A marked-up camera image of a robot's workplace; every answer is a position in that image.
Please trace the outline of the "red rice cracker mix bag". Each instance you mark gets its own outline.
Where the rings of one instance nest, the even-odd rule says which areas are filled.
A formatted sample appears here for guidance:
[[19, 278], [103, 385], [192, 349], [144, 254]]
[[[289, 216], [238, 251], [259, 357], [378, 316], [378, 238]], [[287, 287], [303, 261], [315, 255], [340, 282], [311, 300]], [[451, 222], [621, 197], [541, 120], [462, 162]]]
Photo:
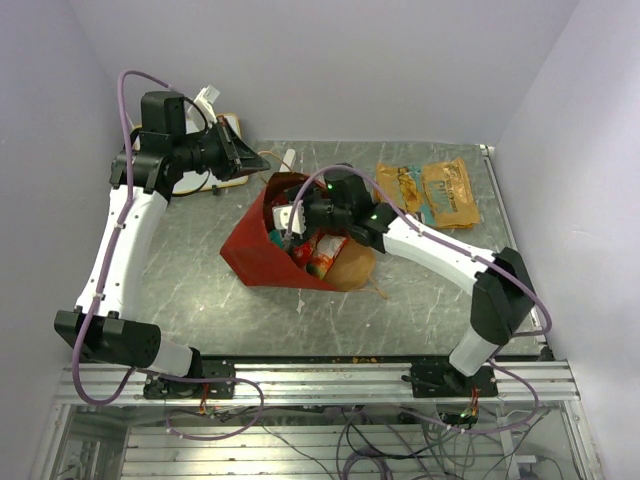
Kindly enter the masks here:
[[316, 250], [318, 238], [319, 234], [316, 233], [302, 244], [292, 248], [290, 256], [298, 268], [306, 268]]

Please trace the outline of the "red paper bag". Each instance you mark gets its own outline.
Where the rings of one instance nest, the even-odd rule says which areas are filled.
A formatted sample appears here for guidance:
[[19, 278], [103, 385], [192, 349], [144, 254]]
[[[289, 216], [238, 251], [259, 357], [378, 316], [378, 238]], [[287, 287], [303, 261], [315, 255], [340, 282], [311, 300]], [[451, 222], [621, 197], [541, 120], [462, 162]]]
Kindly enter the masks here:
[[220, 249], [232, 271], [249, 287], [282, 287], [319, 291], [364, 290], [373, 280], [376, 257], [371, 248], [352, 239], [340, 249], [322, 277], [307, 272], [308, 256], [297, 258], [273, 242], [274, 224], [267, 215], [283, 204], [284, 192], [308, 176], [300, 172], [273, 174]]

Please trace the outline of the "gold foil snack packet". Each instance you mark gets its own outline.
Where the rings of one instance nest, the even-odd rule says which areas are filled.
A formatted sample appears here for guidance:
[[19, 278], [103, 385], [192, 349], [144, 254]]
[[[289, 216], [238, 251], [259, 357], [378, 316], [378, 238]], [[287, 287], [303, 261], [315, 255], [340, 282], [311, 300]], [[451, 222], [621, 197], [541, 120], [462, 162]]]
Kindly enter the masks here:
[[464, 160], [422, 166], [376, 166], [376, 183], [403, 211], [437, 229], [466, 229], [480, 222]]

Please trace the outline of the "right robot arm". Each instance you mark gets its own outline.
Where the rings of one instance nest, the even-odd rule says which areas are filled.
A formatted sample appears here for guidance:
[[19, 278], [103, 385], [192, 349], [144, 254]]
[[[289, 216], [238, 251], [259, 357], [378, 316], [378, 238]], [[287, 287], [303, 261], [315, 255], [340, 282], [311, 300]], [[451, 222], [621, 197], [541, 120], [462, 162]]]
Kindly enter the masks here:
[[440, 384], [450, 394], [466, 394], [476, 374], [518, 333], [536, 304], [521, 255], [475, 247], [440, 233], [404, 213], [371, 178], [349, 164], [310, 176], [292, 203], [287, 236], [319, 229], [348, 234], [357, 243], [404, 258], [457, 285], [471, 297], [469, 325], [448, 355]]

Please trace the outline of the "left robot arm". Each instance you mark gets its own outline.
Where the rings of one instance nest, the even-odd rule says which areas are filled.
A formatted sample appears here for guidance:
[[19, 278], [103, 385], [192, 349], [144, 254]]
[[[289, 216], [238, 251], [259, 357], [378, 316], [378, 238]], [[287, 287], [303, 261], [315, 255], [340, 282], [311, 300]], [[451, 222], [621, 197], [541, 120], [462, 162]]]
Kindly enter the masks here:
[[124, 147], [111, 166], [108, 219], [87, 283], [70, 311], [60, 310], [55, 331], [72, 349], [72, 382], [90, 405], [114, 402], [123, 391], [95, 398], [84, 388], [84, 361], [124, 366], [168, 380], [182, 397], [203, 387], [198, 350], [164, 338], [156, 324], [137, 321], [139, 290], [151, 240], [174, 189], [185, 174], [221, 181], [265, 171], [269, 164], [248, 147], [213, 104], [213, 86], [193, 99], [151, 91], [140, 103], [141, 125], [124, 129]]

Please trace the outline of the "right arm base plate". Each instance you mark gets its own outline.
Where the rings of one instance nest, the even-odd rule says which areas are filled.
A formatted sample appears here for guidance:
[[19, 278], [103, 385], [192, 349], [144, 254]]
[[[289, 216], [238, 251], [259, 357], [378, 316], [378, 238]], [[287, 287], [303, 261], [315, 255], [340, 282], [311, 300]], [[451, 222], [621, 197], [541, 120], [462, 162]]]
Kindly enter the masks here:
[[447, 361], [414, 363], [401, 379], [409, 383], [415, 398], [493, 398], [498, 395], [494, 370], [482, 366], [467, 377]]

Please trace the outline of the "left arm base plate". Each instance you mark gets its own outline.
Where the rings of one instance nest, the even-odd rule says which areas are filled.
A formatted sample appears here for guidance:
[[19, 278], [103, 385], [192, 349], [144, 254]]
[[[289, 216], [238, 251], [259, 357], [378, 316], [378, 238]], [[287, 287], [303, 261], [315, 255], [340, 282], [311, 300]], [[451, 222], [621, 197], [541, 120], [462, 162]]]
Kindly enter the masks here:
[[201, 365], [191, 370], [184, 381], [148, 375], [143, 388], [146, 400], [231, 399], [235, 384], [235, 366], [228, 360], [204, 357]]

